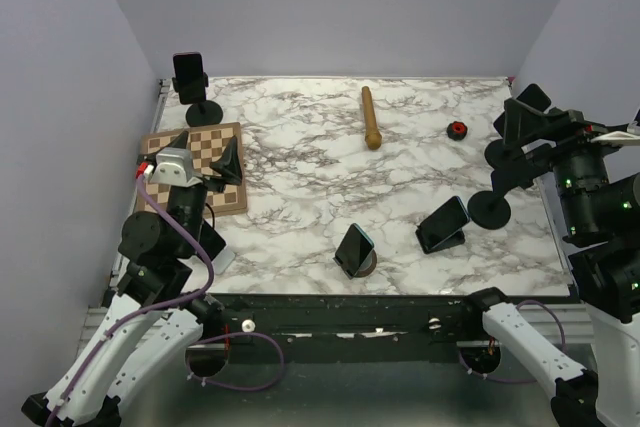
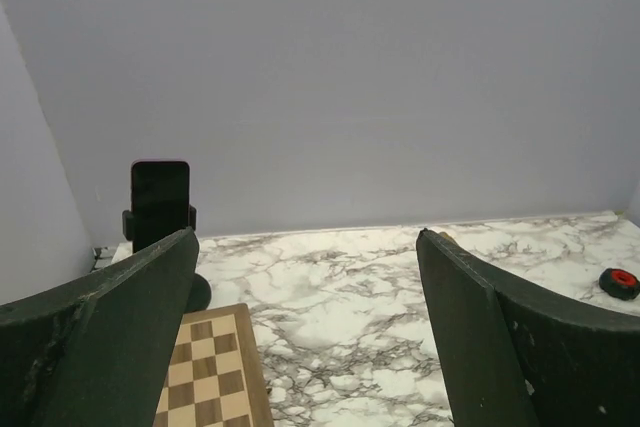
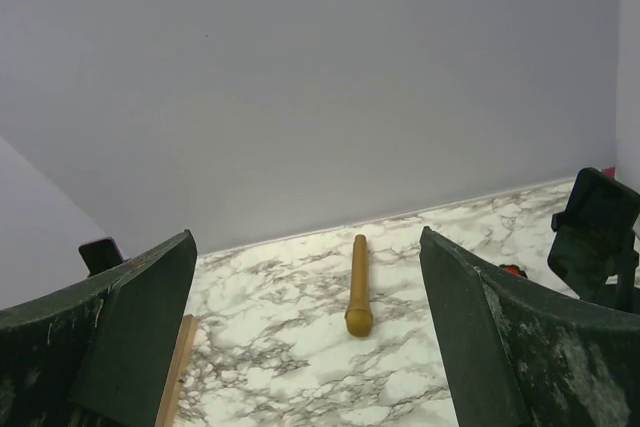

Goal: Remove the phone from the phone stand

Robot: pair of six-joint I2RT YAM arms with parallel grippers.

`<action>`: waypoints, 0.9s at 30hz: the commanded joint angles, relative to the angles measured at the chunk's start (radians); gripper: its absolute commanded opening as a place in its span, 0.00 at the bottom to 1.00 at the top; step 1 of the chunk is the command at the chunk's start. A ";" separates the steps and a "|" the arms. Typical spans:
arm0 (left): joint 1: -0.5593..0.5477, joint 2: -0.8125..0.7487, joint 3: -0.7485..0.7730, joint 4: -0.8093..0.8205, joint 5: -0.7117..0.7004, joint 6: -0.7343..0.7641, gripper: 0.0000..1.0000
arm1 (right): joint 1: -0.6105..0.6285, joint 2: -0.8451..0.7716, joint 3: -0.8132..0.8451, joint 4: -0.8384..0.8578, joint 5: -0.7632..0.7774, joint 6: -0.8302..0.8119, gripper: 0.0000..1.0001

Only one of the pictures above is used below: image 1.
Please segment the blue phone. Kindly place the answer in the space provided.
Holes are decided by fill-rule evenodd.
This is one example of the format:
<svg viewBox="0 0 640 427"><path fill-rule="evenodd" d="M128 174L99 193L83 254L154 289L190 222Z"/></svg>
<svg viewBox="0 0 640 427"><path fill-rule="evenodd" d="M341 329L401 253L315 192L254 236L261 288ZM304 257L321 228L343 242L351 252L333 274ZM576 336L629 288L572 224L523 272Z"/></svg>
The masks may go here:
<svg viewBox="0 0 640 427"><path fill-rule="evenodd" d="M459 196L453 196L444 202L417 227L427 235L433 234L437 241L462 230L470 222L469 214Z"/></svg>

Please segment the teal phone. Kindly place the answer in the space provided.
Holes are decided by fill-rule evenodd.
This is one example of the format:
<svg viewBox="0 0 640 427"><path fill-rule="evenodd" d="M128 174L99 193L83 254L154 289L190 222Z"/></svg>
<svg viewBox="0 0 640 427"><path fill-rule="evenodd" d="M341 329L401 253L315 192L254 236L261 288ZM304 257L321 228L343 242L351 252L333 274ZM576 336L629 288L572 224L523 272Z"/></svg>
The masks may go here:
<svg viewBox="0 0 640 427"><path fill-rule="evenodd" d="M334 261L343 271L345 263L360 263L371 250L375 250L374 242L358 224L352 223L335 251Z"/></svg>

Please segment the black phone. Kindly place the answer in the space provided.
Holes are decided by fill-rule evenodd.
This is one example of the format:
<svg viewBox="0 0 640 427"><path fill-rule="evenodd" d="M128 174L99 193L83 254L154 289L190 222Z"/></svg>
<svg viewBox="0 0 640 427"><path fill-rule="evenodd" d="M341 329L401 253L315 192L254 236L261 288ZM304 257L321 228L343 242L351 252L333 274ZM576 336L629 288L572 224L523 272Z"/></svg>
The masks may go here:
<svg viewBox="0 0 640 427"><path fill-rule="evenodd" d="M211 261L214 261L226 247L226 241L206 220L202 222L199 243Z"/></svg>

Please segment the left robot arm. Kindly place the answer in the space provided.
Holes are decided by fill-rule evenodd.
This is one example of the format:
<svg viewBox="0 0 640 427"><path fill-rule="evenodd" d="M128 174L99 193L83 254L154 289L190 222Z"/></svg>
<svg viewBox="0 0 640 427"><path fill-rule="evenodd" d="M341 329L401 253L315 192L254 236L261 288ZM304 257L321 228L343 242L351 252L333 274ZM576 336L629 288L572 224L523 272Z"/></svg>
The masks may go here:
<svg viewBox="0 0 640 427"><path fill-rule="evenodd" d="M208 274L228 263L225 241L205 220L207 195L243 181L238 139L228 138L212 174L196 171L183 131L167 146L139 157L136 186L149 210L132 213L121 231L126 272L102 323L54 387L31 395L22 412L38 426L117 426L121 415L164 362L194 341L214 340L222 305L205 287L183 288L197 256Z"/></svg>

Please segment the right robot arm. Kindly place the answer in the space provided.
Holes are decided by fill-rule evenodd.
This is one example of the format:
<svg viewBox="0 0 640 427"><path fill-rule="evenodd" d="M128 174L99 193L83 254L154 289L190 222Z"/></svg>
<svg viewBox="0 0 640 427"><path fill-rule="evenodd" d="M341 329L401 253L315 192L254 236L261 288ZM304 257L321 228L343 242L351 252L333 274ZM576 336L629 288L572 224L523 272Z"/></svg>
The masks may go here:
<svg viewBox="0 0 640 427"><path fill-rule="evenodd" d="M597 367L589 370L542 336L496 288L465 299L460 326L497 340L545 391L561 426L639 422L639 179L608 178L607 155L639 142L637 123L607 126L575 110L538 109L518 99L499 118L501 161L492 187L468 203L471 219L498 229L510 218L506 194L552 173L575 251L571 272L590 318Z"/></svg>

